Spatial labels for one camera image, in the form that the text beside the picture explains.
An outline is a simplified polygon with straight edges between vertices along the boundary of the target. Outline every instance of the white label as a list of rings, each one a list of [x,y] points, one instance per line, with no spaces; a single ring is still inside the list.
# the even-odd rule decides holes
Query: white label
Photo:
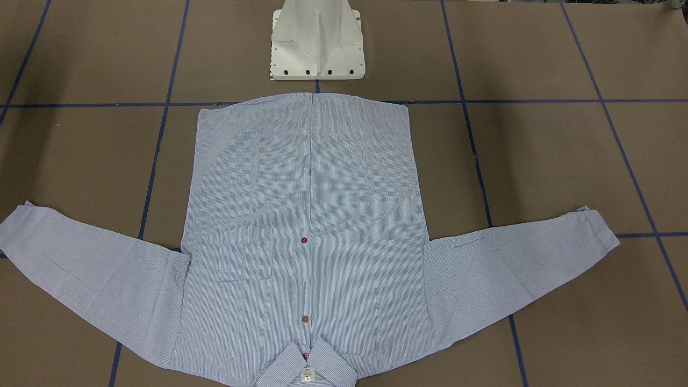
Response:
[[[303,370],[301,370],[301,381],[315,381],[315,370],[313,367],[303,367]]]

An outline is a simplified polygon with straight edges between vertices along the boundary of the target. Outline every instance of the shirt collar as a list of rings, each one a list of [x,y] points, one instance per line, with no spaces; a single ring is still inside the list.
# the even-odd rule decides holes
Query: shirt collar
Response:
[[[358,373],[322,338],[318,337],[303,359],[299,347],[291,342],[256,380],[257,387],[284,387],[296,378],[303,367],[310,365],[336,387],[353,387]]]

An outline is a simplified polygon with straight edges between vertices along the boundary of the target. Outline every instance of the striped shirt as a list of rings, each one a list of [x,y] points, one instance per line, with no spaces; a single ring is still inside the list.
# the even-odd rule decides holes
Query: striped shirt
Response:
[[[200,112],[181,253],[30,203],[0,225],[11,261],[88,322],[231,386],[353,386],[514,313],[618,243],[587,207],[430,241],[407,108],[339,94]]]

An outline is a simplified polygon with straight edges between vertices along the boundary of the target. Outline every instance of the shirt sleeve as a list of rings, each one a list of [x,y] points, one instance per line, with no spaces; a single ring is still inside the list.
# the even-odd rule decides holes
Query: shirt sleeve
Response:
[[[189,256],[28,202],[0,224],[0,249],[84,320],[149,362],[169,365]]]
[[[441,350],[571,281],[619,245],[597,211],[440,238],[423,249]]]

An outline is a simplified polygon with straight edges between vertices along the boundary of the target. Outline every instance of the tiled floor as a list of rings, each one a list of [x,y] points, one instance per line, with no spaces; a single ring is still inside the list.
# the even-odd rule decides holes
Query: tiled floor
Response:
[[[268,80],[281,0],[3,1],[0,218],[29,199],[176,248],[200,107],[284,92],[407,103],[432,238],[588,205],[621,246],[514,316],[359,385],[688,385],[680,12],[350,3],[367,75],[314,83]],[[218,386],[144,362],[7,259],[0,326],[2,386]]]

